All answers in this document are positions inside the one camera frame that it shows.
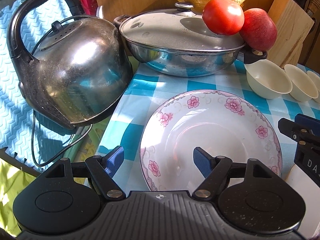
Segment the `cream bowl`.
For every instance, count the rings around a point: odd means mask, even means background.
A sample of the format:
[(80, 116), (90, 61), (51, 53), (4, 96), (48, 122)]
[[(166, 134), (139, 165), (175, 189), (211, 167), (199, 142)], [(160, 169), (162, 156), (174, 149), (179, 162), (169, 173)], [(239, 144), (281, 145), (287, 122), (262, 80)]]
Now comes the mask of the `cream bowl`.
[(317, 90), (318, 90), (318, 97), (314, 99), (317, 103), (320, 103), (320, 77), (314, 73), (313, 71), (308, 70), (307, 75), (310, 77), (310, 79), (315, 84)]
[(288, 75), (269, 60), (244, 64), (247, 82), (253, 92), (265, 99), (275, 99), (292, 92), (293, 85)]
[(292, 64), (286, 64), (284, 70), (292, 82), (290, 95), (294, 99), (307, 102), (318, 98), (318, 89), (306, 72)]

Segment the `deep pink-flower plate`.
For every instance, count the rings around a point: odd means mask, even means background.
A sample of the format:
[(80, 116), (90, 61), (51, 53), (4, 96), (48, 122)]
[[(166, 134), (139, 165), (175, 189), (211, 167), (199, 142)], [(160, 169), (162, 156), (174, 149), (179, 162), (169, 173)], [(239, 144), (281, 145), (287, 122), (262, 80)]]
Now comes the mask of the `deep pink-flower plate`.
[(255, 158), (281, 174), (279, 140), (256, 107), (220, 90), (192, 90), (160, 105), (144, 127), (140, 163), (149, 189), (193, 192), (203, 181), (197, 147), (237, 163)]

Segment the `blue checkered tablecloth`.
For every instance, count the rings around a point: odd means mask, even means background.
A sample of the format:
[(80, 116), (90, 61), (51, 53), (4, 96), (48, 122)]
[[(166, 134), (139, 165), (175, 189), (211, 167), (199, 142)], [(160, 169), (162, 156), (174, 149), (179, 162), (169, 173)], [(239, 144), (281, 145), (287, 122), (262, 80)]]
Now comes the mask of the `blue checkered tablecloth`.
[(99, 154), (104, 154), (117, 146), (123, 147), (124, 162), (114, 175), (114, 181), (124, 192), (150, 190), (140, 163), (140, 143), (149, 118), (160, 105), (174, 96), (201, 89), (234, 94), (266, 117), (280, 143), (282, 170), (279, 176), (289, 172), (296, 151), (296, 143), (279, 132), (279, 119), (293, 120), (297, 114), (319, 118), (319, 104), (313, 100), (297, 102), (290, 95), (273, 100), (259, 97), (250, 89), (244, 64), (240, 61), (214, 75), (190, 78), (161, 74), (141, 64), (121, 97), (98, 149)]

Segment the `blue foam mat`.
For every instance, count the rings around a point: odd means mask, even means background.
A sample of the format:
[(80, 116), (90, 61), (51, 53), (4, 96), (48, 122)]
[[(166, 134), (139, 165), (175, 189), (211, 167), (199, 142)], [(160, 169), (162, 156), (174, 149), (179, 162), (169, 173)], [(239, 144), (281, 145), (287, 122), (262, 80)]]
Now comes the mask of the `blue foam mat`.
[[(13, 13), (25, 0), (16, 0), (1, 10), (1, 148), (19, 161), (44, 163), (72, 141), (73, 131), (62, 128), (26, 103), (7, 47), (7, 27)], [(32, 10), (21, 25), (28, 51), (51, 28), (51, 23), (71, 16), (64, 0), (49, 0)]]

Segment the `stainless steel kettle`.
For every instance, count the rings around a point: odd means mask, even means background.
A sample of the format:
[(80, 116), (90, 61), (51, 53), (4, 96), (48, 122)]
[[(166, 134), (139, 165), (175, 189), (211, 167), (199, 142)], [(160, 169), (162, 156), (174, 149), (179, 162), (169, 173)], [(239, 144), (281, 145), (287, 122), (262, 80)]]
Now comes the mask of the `stainless steel kettle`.
[(26, 0), (13, 13), (7, 46), (28, 105), (66, 129), (100, 122), (117, 105), (133, 77), (119, 30), (85, 15), (80, 0), (65, 0), (72, 16), (55, 21), (37, 50), (21, 37), (25, 16), (48, 0)]

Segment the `red apple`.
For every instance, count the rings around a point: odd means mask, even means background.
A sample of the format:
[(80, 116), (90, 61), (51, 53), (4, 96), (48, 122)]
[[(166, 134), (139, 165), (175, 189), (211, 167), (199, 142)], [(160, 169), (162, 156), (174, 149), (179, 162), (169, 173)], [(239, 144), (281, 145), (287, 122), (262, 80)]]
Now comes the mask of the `red apple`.
[(270, 50), (277, 39), (277, 28), (268, 13), (260, 8), (251, 8), (244, 11), (244, 17), (239, 31), (243, 40), (254, 50)]

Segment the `wooden knife block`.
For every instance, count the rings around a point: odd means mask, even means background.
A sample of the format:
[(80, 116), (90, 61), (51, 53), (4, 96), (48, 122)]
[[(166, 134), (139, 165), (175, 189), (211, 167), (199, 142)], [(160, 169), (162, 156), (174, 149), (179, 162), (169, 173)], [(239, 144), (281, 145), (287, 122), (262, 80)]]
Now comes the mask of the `wooden knife block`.
[(267, 59), (284, 68), (296, 65), (303, 42), (314, 21), (294, 0), (274, 0), (268, 15), (277, 27), (277, 39), (267, 52)]

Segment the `steel pot with lid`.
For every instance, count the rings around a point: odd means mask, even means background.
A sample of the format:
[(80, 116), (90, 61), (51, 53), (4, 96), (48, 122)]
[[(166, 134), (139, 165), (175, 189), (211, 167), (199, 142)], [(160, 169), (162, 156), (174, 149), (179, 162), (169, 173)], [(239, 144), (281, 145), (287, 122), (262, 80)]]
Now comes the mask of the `steel pot with lid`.
[(113, 20), (132, 56), (163, 74), (198, 77), (215, 74), (235, 60), (245, 64), (267, 58), (246, 44), (239, 34), (217, 35), (193, 12), (190, 3)]

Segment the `red tomato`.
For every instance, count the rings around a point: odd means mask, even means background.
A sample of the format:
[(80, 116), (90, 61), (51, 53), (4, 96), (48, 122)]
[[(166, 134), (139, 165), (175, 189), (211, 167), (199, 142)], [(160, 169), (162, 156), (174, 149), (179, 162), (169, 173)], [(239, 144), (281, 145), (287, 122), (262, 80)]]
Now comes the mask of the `red tomato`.
[(242, 7), (232, 0), (211, 0), (202, 12), (208, 29), (219, 35), (231, 36), (240, 31), (245, 17)]

